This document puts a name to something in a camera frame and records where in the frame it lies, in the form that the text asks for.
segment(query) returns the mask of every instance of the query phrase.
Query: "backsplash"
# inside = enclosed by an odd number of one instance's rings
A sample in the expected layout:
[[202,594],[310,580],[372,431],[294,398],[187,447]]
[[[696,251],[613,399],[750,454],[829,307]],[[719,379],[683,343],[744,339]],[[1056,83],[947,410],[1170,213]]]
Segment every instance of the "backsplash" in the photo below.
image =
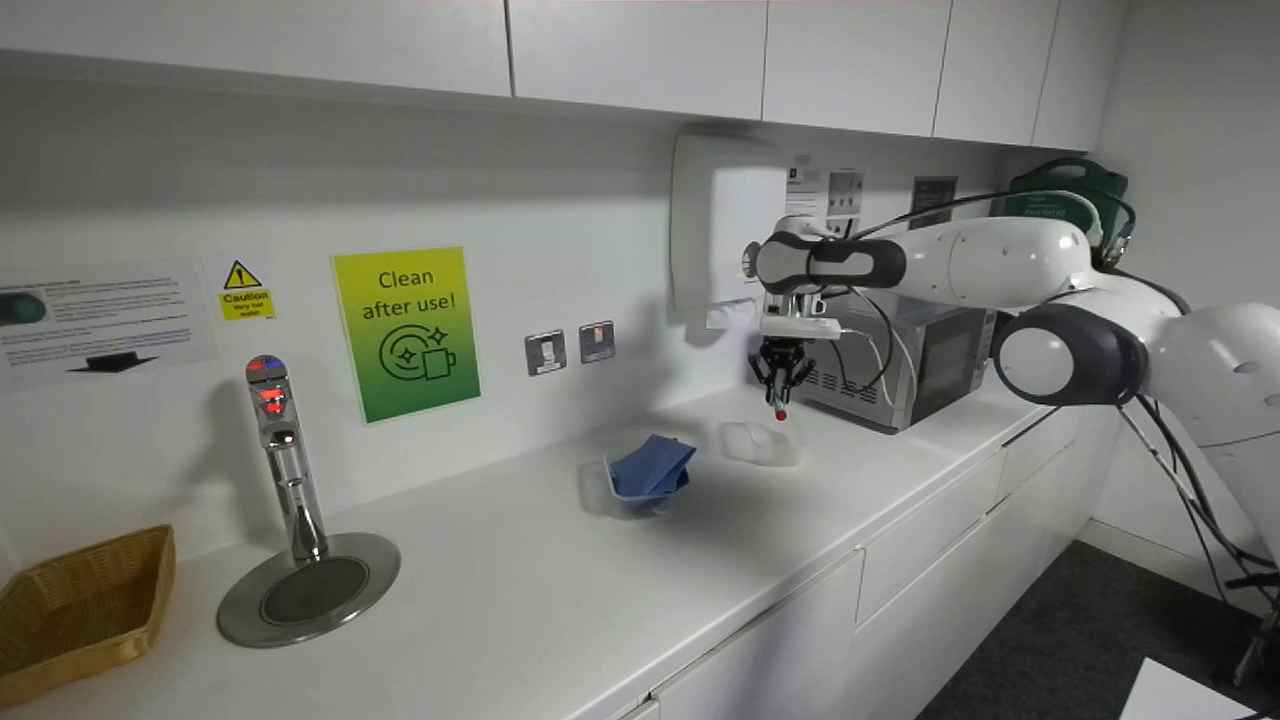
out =
[[[668,176],[680,120],[398,108],[254,92],[0,81],[3,267],[178,266],[211,351],[0,398],[0,530],[22,559],[174,520],[181,555],[274,541],[277,500],[242,368],[294,365],[323,518],[510,459],[653,406],[744,379],[744,336],[668,319]],[[766,133],[866,174],[866,217],[909,209],[916,174],[994,189],[1000,152]],[[333,255],[464,249],[480,398],[368,424]],[[277,319],[219,318],[232,266]],[[618,361],[576,329],[613,319]],[[529,375],[524,336],[570,368]]]

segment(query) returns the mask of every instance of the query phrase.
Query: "appliance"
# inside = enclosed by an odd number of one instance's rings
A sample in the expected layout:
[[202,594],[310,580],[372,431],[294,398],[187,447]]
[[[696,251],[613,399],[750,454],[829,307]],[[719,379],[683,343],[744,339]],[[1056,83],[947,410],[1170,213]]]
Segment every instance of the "appliance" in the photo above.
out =
[[902,431],[983,379],[994,313],[866,293],[837,297],[829,318],[849,332],[837,343],[805,343],[813,356],[813,374],[795,388],[805,406]]

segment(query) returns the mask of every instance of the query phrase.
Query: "tray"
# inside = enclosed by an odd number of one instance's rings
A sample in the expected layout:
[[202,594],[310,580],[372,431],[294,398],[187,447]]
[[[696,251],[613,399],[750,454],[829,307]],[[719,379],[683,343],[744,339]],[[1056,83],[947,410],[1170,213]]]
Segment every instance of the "tray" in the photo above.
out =
[[170,525],[22,571],[0,598],[0,710],[142,662],[158,646],[170,589]]

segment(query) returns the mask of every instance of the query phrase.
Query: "floor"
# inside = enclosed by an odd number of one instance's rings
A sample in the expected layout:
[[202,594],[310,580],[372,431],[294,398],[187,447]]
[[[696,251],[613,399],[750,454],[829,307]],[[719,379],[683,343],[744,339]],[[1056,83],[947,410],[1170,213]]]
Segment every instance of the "floor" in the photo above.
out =
[[1118,720],[1145,655],[1239,704],[1276,710],[1276,669],[1247,689],[1228,686],[1251,630],[1247,611],[1073,546],[920,720]]

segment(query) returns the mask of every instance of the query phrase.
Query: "white countertop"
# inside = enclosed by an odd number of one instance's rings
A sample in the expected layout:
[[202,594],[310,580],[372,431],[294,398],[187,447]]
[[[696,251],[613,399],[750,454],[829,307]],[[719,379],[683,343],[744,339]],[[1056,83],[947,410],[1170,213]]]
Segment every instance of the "white countertop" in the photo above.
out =
[[[327,532],[387,536],[401,580],[357,625],[296,648],[232,648],[211,625],[274,550],[193,559],[145,662],[12,718],[613,718],[1032,417],[1042,410],[1000,388],[902,436],[791,410],[799,465],[755,469],[726,459],[715,431],[766,424],[760,393],[704,398],[333,518]],[[588,511],[579,473],[650,431],[702,447],[692,486],[645,520]]]

